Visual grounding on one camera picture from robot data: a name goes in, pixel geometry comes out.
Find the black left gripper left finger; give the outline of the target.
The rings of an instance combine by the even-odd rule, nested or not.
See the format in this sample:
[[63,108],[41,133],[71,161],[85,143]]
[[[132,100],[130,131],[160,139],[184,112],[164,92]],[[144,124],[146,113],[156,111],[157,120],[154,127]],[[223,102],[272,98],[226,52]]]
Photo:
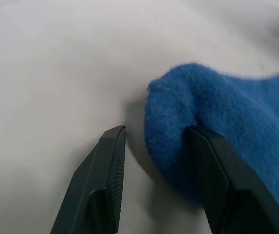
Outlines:
[[118,233],[125,146],[125,126],[104,132],[73,174],[51,233]]

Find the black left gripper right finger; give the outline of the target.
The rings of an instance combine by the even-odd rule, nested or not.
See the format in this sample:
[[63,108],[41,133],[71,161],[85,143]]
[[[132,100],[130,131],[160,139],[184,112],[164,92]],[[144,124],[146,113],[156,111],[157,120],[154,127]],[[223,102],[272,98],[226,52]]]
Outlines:
[[279,234],[279,204],[222,135],[188,126],[185,149],[214,234]]

